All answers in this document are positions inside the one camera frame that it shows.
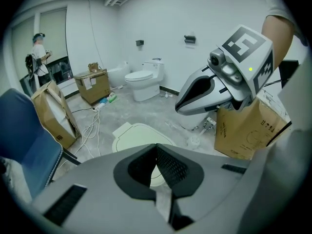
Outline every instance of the toilet tank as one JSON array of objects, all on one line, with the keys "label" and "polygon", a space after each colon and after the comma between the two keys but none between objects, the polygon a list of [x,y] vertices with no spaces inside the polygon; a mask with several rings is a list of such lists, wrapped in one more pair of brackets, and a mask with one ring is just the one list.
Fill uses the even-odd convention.
[{"label": "toilet tank", "polygon": [[152,71],[159,78],[164,74],[164,63],[160,59],[152,59],[142,64],[142,70]]}]

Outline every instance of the wall-mounted black fixture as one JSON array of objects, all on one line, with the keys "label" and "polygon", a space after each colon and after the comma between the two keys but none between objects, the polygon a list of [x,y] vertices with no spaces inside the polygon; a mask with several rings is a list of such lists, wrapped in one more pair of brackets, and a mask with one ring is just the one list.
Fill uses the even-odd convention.
[{"label": "wall-mounted black fixture", "polygon": [[185,42],[186,43],[195,43],[196,42],[196,37],[195,36],[184,36],[185,37]]},{"label": "wall-mounted black fixture", "polygon": [[144,45],[144,41],[143,40],[137,40],[136,41],[136,45],[137,46],[142,46],[142,45]]}]

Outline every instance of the roller shade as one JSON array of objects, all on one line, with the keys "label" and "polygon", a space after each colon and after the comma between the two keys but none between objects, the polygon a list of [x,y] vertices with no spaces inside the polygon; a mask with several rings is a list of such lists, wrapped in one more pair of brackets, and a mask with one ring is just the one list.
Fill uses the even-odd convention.
[{"label": "roller shade", "polygon": [[13,61],[19,80],[28,75],[25,58],[33,47],[34,19],[27,19],[12,28]]},{"label": "roller shade", "polygon": [[48,63],[67,56],[65,24],[66,9],[42,13],[40,16],[40,32],[45,34],[43,46],[53,53]]}]

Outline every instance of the toilet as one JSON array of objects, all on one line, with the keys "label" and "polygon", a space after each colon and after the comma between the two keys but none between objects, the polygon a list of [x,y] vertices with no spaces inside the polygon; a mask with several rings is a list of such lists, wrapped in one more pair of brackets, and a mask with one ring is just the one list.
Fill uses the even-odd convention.
[{"label": "toilet", "polygon": [[117,68],[107,70],[108,80],[111,87],[126,85],[125,76],[130,73],[128,62],[124,61]]},{"label": "toilet", "polygon": [[142,70],[125,76],[135,101],[144,101],[159,94],[159,83],[164,78],[164,64],[159,58],[142,64]]},{"label": "toilet", "polygon": [[[113,152],[120,152],[128,148],[142,146],[146,144],[176,144],[167,136],[163,135],[156,129],[142,124],[136,123],[131,125],[126,122],[113,132],[115,140],[112,145]],[[154,168],[151,176],[151,187],[160,186],[165,182],[157,166]]]}]

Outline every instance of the label on box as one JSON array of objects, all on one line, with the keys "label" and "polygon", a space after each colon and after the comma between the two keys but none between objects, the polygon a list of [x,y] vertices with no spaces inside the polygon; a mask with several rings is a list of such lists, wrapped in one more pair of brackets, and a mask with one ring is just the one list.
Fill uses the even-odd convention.
[{"label": "label on box", "polygon": [[83,83],[84,83],[84,86],[86,87],[86,90],[89,90],[92,88],[90,78],[83,79]]},{"label": "label on box", "polygon": [[97,79],[92,78],[92,79],[91,79],[91,85],[95,85],[96,83],[97,83]]}]

